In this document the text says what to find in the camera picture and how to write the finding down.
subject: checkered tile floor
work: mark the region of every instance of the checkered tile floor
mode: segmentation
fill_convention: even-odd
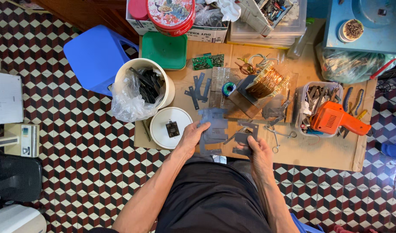
[[[82,88],[63,45],[72,26],[50,14],[29,14],[0,0],[0,61],[23,79],[26,122],[40,124],[43,188],[33,207],[51,232],[110,227],[124,204],[169,151],[133,146],[134,125],[112,117],[110,98]],[[301,222],[331,232],[396,232],[396,160],[374,148],[396,142],[396,90],[377,91],[362,172],[275,164],[288,208]]]

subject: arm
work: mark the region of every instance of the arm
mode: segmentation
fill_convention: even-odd
[[[257,142],[249,136],[247,141],[252,149],[251,176],[256,183],[268,224],[275,233],[299,233],[275,183],[271,149],[264,139],[258,139]]]
[[[120,233],[149,232],[176,176],[195,151],[201,133],[211,125],[209,122],[197,128],[199,122],[188,125],[179,144],[157,172],[125,204],[112,229]]]

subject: yellow handle tool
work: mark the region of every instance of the yellow handle tool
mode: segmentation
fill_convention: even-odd
[[[356,119],[361,120],[365,116],[366,113],[368,113],[368,110],[365,109],[365,110],[363,110],[363,112],[361,114],[359,114],[356,117]]]

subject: plastic bottle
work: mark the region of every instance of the plastic bottle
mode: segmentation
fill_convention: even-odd
[[[307,40],[313,31],[314,18],[306,19],[306,29],[304,35],[296,38],[294,44],[287,51],[287,57],[291,59],[299,59],[306,46]]]

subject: green plastic bag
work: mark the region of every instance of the green plastic bag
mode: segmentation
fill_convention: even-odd
[[[322,43],[316,46],[316,52],[323,78],[347,84],[369,80],[373,73],[396,58],[396,55],[392,54],[323,49]],[[396,61],[392,62],[386,70],[391,69],[395,64]]]

